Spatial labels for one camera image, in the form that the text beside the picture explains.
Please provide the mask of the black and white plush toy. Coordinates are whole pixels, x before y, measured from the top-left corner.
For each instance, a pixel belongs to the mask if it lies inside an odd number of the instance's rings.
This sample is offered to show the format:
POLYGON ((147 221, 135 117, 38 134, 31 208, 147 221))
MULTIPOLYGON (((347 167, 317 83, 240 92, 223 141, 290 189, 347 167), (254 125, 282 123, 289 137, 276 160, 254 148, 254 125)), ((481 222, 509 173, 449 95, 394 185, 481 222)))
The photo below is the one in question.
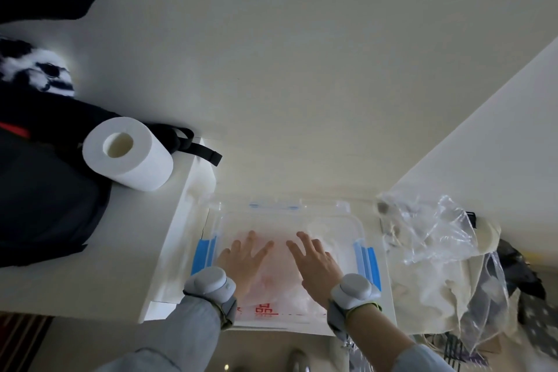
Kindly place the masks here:
POLYGON ((0 81, 43 93, 75 96, 67 64, 53 51, 0 35, 0 81))

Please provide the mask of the dark dotted cloth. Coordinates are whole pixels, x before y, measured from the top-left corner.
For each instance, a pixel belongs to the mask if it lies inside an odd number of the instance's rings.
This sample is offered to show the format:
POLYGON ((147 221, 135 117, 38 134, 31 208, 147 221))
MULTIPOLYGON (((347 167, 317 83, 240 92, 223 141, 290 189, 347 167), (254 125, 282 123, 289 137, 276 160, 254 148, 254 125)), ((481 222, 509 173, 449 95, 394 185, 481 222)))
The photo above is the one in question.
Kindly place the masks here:
POLYGON ((508 313, 502 333, 533 353, 552 359, 558 372, 558 302, 550 304, 541 279, 509 242, 497 248, 508 291, 508 313))

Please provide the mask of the person's left forearm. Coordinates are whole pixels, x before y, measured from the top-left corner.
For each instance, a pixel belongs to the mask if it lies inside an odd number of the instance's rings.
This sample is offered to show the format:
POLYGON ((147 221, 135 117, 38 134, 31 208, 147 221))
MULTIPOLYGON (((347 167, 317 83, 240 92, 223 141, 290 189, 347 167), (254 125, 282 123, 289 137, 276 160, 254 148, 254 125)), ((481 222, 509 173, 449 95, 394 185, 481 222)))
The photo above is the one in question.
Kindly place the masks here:
POLYGON ((93 372, 204 372, 220 333, 234 324, 236 311, 234 296, 218 304, 211 298, 185 293, 140 348, 93 372))

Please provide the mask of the grey wrist tracker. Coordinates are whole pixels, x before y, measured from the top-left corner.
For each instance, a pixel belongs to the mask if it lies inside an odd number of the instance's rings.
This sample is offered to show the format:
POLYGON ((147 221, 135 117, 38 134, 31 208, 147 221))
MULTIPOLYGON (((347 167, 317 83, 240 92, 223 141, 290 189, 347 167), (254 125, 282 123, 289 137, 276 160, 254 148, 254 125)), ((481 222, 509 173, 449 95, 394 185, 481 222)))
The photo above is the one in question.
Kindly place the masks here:
POLYGON ((207 267, 192 275, 186 281, 183 294, 209 302, 219 313, 221 329, 234 325, 237 312, 235 282, 220 267, 207 267))
POLYGON ((348 317, 365 305, 372 305, 382 312, 378 303, 381 291, 360 274, 346 274, 330 292, 326 313, 327 324, 342 342, 348 342, 350 335, 346 328, 348 317))

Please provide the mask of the crumpled clear plastic bag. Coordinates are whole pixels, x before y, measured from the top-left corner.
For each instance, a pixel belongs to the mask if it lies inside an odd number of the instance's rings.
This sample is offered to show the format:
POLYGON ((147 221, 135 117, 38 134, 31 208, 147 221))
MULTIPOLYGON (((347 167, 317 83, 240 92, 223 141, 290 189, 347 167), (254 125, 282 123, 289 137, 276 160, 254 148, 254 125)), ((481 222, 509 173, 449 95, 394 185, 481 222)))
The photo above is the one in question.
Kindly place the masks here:
MULTIPOLYGON (((413 189, 384 192, 377 196, 374 209, 383 236, 402 249, 405 264, 457 262, 481 255, 477 216, 448 195, 424 195, 413 189)), ((496 249, 484 255, 479 282, 460 321, 460 335, 449 333, 471 352, 504 329, 508 307, 505 275, 496 249)))

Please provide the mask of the person's left hand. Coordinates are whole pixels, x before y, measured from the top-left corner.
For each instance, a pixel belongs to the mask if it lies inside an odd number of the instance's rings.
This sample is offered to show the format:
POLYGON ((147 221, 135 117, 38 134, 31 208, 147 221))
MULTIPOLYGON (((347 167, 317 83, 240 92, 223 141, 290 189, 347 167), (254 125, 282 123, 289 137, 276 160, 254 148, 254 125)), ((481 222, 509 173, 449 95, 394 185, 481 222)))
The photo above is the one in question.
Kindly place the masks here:
POLYGON ((216 267, 222 268, 226 272, 226 275, 235 282, 237 288, 235 291, 235 297, 239 302, 241 302, 249 293, 263 260, 273 249, 275 244, 273 241, 267 241, 260 250, 253 254, 257 242, 256 236, 255 246, 252 253, 243 254, 242 243, 244 240, 233 241, 231 247, 229 248, 230 256, 227 264, 218 264, 218 258, 214 264, 216 267))

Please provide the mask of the grey left wrist tracker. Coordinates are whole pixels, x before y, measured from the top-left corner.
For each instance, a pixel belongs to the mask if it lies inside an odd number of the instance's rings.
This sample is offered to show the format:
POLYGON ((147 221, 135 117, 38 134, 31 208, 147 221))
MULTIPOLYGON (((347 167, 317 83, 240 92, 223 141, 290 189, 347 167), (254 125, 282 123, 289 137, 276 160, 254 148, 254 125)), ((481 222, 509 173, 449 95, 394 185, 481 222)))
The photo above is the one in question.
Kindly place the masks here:
POLYGON ((221 329, 234 325, 237 312, 235 282, 220 267, 207 267, 192 275, 186 281, 183 294, 209 302, 219 313, 221 329))

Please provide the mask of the black backpack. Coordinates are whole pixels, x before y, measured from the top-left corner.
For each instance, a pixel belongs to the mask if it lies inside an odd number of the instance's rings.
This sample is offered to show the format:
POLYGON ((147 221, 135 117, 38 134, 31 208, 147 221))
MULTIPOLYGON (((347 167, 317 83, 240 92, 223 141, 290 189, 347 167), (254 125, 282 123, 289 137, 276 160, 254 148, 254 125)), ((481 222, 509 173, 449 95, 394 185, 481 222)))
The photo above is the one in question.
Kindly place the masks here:
MULTIPOLYGON (((87 247, 114 181, 87 166, 82 146, 96 126, 116 117, 122 116, 0 82, 0 268, 66 257, 87 247)), ((194 143, 190 129, 146 126, 171 156, 182 151, 214 166, 222 159, 194 143)))

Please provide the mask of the white toilet paper roll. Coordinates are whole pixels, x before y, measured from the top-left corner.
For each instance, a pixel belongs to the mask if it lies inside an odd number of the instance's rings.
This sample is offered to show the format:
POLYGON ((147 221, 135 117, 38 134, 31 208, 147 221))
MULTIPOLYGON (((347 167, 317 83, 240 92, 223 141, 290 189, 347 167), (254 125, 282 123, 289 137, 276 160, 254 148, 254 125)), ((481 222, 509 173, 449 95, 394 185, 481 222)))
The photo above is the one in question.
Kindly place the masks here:
POLYGON ((82 154, 94 172, 142 192, 162 187, 174 169, 171 154, 153 132, 130 117, 96 126, 85 138, 82 154))

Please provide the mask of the clear container with blue clips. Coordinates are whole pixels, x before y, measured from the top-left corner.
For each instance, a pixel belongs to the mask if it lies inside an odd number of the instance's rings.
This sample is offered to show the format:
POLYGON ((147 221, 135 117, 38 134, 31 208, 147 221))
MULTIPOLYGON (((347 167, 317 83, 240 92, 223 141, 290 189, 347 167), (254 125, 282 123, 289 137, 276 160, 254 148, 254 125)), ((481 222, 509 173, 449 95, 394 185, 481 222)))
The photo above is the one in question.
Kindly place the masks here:
POLYGON ((365 225, 345 201, 225 201, 210 202, 209 214, 192 260, 192 274, 210 267, 232 242, 256 234, 254 252, 268 241, 265 257, 250 293, 237 309, 234 328, 286 331, 331 336, 326 313, 301 285, 301 276, 286 246, 304 251, 299 231, 319 239, 344 273, 359 274, 379 291, 378 301, 394 319, 389 275, 379 220, 365 225))

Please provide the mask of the grey right wrist tracker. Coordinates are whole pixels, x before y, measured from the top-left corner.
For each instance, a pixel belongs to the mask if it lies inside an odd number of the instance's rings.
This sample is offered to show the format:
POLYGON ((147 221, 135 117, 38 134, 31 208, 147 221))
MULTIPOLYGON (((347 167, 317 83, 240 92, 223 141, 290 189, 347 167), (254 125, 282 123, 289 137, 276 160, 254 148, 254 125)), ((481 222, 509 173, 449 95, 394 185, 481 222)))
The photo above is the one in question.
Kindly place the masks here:
POLYGON ((350 335, 346 328, 348 317, 365 305, 372 305, 382 312, 378 303, 381 291, 360 274, 346 274, 330 292, 326 313, 327 324, 342 342, 348 342, 350 335))

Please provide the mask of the person's right hand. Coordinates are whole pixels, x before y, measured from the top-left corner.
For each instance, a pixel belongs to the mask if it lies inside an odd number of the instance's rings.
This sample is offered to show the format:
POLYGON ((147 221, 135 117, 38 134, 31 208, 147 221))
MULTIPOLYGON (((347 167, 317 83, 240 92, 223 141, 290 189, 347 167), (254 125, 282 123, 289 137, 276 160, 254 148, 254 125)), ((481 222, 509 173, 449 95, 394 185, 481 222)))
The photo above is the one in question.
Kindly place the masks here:
POLYGON ((302 251, 294 241, 289 240, 286 242, 286 245, 302 277, 303 288, 318 305, 327 310, 330 292, 340 283, 344 273, 339 268, 337 262, 335 267, 326 262, 326 250, 322 242, 319 239, 312 239, 312 241, 316 254, 310 256, 305 256, 305 249, 302 251))

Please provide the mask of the cream canvas tote bag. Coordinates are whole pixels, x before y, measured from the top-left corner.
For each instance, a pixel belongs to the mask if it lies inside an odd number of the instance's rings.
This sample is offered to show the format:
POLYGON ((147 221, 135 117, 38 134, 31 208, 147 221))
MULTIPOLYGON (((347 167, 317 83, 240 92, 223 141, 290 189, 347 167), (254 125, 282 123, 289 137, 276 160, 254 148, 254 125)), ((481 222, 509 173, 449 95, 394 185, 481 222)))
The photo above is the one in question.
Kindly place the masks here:
POLYGON ((383 236, 394 312, 401 331, 409 335, 460 335, 460 321, 479 282, 484 255, 496 251, 501 227, 494 220, 478 217, 476 234, 480 256, 457 262, 425 260, 411 264, 405 264, 402 249, 383 236))

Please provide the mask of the clear bag with red print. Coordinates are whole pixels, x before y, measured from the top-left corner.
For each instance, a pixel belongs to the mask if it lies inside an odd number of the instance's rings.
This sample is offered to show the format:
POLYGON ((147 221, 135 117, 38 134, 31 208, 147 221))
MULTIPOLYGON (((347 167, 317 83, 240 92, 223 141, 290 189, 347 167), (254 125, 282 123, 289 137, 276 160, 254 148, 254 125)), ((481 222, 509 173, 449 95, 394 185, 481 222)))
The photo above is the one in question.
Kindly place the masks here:
POLYGON ((343 272, 357 273, 363 266, 362 256, 356 251, 364 242, 361 223, 352 216, 228 213, 219 218, 214 228, 215 257, 230 248, 234 240, 243 241, 250 230, 257 236, 253 254, 267 241, 275 244, 263 260, 251 290, 239 303, 238 319, 324 323, 326 312, 303 289, 302 277, 286 242, 294 241, 304 251, 296 235, 304 231, 322 242, 343 272))

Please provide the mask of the person's right forearm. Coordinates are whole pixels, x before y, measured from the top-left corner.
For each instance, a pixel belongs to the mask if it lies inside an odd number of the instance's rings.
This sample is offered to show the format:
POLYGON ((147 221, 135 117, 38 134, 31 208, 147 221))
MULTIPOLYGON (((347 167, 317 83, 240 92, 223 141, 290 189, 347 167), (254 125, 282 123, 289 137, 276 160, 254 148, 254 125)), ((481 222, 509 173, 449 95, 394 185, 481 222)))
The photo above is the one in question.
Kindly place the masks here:
POLYGON ((349 311, 345 328, 374 372, 455 372, 429 347, 401 332, 372 303, 349 311))

